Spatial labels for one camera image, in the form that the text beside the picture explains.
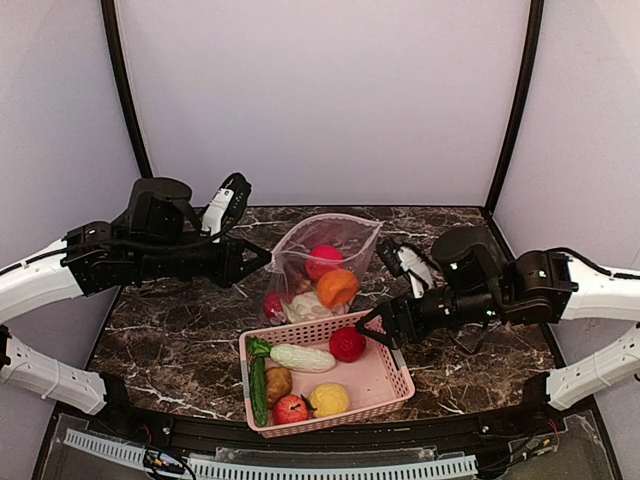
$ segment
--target lemon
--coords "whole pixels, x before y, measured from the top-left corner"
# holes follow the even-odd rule
[[[317,418],[337,415],[349,410],[349,394],[337,383],[324,383],[317,387],[309,399]]]

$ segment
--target marble table surface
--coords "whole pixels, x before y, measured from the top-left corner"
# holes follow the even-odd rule
[[[477,208],[467,207],[254,207],[233,235],[271,249],[302,219],[342,212],[384,222],[392,236],[428,251],[434,239],[456,225],[482,225]],[[161,280],[120,295],[89,369],[124,378],[132,403],[178,415],[244,421],[238,337],[264,328],[257,312],[269,274],[261,270],[230,290],[206,279],[185,284]],[[374,255],[352,311],[404,293]],[[479,328],[457,334],[471,345]],[[469,355],[446,332],[402,349],[416,386],[401,410],[369,421],[395,422],[475,413],[519,403],[527,378],[553,367],[538,326],[492,324],[483,347]]]

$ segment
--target apple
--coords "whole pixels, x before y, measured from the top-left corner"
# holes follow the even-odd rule
[[[277,319],[277,323],[284,323],[286,320],[278,292],[271,292],[265,297],[262,311],[269,320]]]
[[[351,363],[358,360],[367,348],[367,339],[355,327],[339,328],[329,339],[329,351],[336,360]]]
[[[309,409],[304,400],[297,395],[287,395],[278,400],[273,407],[273,421],[276,425],[305,420],[309,420]]]
[[[314,282],[320,280],[325,273],[330,272],[331,270],[343,268],[342,261],[344,258],[342,257],[342,254],[337,248],[334,248],[331,245],[320,245],[315,247],[311,250],[309,255],[313,258],[307,259],[305,262],[305,269],[307,270],[309,278]]]

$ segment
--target white cable tray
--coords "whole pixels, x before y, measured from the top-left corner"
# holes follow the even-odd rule
[[[88,433],[67,429],[64,444],[136,470],[143,467],[144,448],[106,440]],[[366,468],[272,468],[253,465],[234,465],[200,458],[189,458],[187,464],[198,480],[443,480],[475,475],[475,455],[432,460],[406,465]],[[182,477],[190,479],[186,472]]]

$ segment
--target white cable tie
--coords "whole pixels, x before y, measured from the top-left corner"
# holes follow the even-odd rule
[[[51,392],[53,392],[58,387],[58,385],[60,385],[60,362],[55,359],[53,361],[56,365],[56,381],[53,382],[53,385],[51,385],[51,388],[49,390],[42,394],[40,398],[42,398],[43,400],[46,400],[47,397],[51,395]]]

